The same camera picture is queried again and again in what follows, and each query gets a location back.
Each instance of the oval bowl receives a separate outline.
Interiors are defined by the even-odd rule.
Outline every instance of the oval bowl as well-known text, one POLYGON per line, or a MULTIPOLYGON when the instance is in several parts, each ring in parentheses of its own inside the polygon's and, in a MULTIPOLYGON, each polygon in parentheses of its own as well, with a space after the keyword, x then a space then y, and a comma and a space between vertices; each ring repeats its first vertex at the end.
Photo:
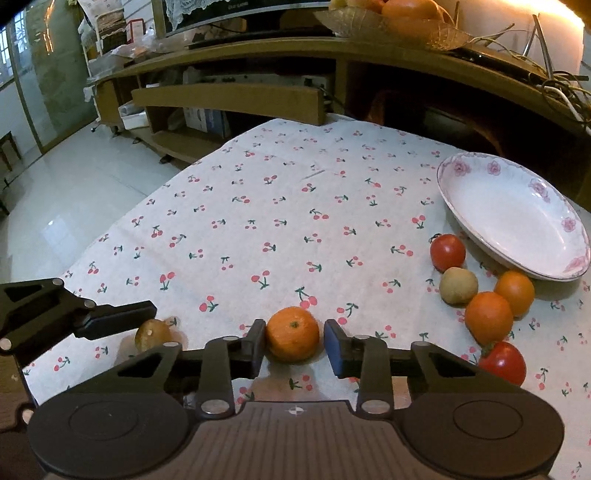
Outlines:
POLYGON ((484 153, 439 165, 441 196, 495 260, 540 280, 571 281, 589 268, 589 238, 570 202, 531 170, 484 153))

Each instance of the white tile floor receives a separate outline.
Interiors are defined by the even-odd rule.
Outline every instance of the white tile floor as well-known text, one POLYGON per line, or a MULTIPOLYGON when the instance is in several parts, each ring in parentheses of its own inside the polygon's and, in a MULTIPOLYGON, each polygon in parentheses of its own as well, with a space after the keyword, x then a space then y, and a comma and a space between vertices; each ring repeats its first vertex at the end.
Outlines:
POLYGON ((97 237, 186 164, 107 127, 84 127, 2 192, 0 283, 64 273, 97 237))

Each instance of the red tomato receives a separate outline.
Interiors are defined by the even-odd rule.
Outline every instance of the red tomato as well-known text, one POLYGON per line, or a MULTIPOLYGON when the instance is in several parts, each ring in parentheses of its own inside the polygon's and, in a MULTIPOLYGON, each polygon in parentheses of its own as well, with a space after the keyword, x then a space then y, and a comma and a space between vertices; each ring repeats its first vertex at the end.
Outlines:
POLYGON ((451 267, 461 267, 465 259, 466 247, 455 235, 447 233, 431 243, 431 261, 440 272, 451 267))
POLYGON ((522 386, 527 373, 521 353, 507 342, 496 343, 488 354, 483 350, 478 366, 518 387, 522 386))

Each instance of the bowl rim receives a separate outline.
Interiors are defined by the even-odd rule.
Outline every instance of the bowl rim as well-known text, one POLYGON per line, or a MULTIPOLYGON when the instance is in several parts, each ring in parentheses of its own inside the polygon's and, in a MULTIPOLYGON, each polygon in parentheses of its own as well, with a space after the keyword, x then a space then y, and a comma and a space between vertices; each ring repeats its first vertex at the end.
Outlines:
POLYGON ((452 211, 452 213, 454 214, 454 216, 456 218, 461 219, 461 223, 468 229, 470 230, 470 233, 472 235, 474 235, 481 243, 483 243, 487 248, 489 248, 490 250, 492 250, 496 255, 499 255, 501 258, 503 258, 505 261, 509 262, 512 265, 515 265, 516 267, 522 269, 523 271, 525 271, 526 273, 530 273, 532 275, 535 275, 537 277, 541 277, 543 279, 546 280, 552 280, 552 281, 573 281, 576 280, 580 277, 582 277, 583 275, 585 275, 587 273, 587 270, 589 269, 590 265, 591 265, 591 247, 589 245, 589 237, 587 235, 587 229, 585 228, 583 222, 581 221, 581 218, 579 216, 579 214, 576 212, 576 210, 574 209, 574 206, 569 202, 568 198, 565 197, 562 193, 560 193, 549 181, 545 180, 544 178, 540 177, 538 174, 536 174, 535 172, 531 171, 530 169, 524 167, 523 165, 520 165, 512 160, 509 160, 507 158, 503 158, 503 157, 499 157, 498 155, 492 155, 492 154, 488 154, 488 153, 480 153, 480 152, 461 152, 461 153, 456 153, 454 155, 451 155, 450 157, 447 157, 445 160, 443 160, 438 168, 437 168, 437 187, 439 188, 439 193, 441 194, 443 200, 445 201, 446 205, 448 206, 448 208, 452 211), (478 158, 478 159, 483 159, 483 158, 490 158, 490 159, 494 159, 494 160, 501 160, 502 162, 504 162, 505 164, 512 166, 512 167, 516 167, 519 168, 521 170, 523 170, 524 172, 526 172, 529 176, 531 176, 532 178, 535 178, 537 180, 541 180, 544 182, 544 184, 548 187, 551 188, 554 193, 556 194, 556 196, 565 204, 569 205, 571 207, 571 210, 573 211, 573 214, 575 215, 575 220, 578 220, 579 223, 582 226, 583 232, 582 232, 582 236, 583 236, 583 241, 585 243, 585 266, 584 269, 579 269, 577 270, 574 274, 570 274, 570 275, 560 275, 560 276, 552 276, 552 275, 548 275, 547 273, 542 273, 539 272, 537 270, 533 270, 532 268, 528 268, 525 265, 523 265, 522 263, 518 262, 517 260, 514 260, 510 257, 508 257, 507 255, 505 255, 503 252, 501 252, 500 250, 498 250, 497 248, 495 248, 493 245, 491 245, 471 224, 470 222, 468 222, 464 216, 460 215, 459 212, 456 210, 456 208, 453 206, 453 203, 447 198, 447 196, 443 193, 443 189, 441 188, 441 178, 443 175, 443 169, 444 166, 449 165, 451 162, 453 162, 454 160, 457 160, 458 158, 463 158, 463 157, 469 157, 469 158, 478 158))

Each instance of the white tablecloth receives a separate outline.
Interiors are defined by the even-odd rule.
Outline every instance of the white tablecloth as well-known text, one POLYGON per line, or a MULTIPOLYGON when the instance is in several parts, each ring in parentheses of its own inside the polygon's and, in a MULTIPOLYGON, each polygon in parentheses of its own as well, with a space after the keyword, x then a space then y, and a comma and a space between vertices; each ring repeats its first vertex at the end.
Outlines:
MULTIPOLYGON (((338 319, 348 334, 393 348, 425 339, 478 360, 463 310, 445 305, 429 257, 437 233, 462 235, 436 185, 457 149, 394 129, 332 116, 323 127, 272 120, 208 155, 132 209, 63 278, 97 303, 150 299, 176 322, 185 348, 243 335, 283 307, 338 319)), ((587 229, 590 216, 580 212, 587 229)), ((467 267, 492 290, 497 265, 466 240, 467 267)), ((510 335, 528 367, 524 388, 566 424, 557 479, 591 478, 589 285, 536 283, 538 297, 510 335)), ((24 369, 43 402, 136 353, 134 332, 69 337, 24 369)), ((305 365, 263 364, 233 382, 236 403, 348 399, 323 353, 305 365)), ((398 390, 404 382, 394 381, 398 390)), ((405 405, 404 391, 398 396, 405 405)))

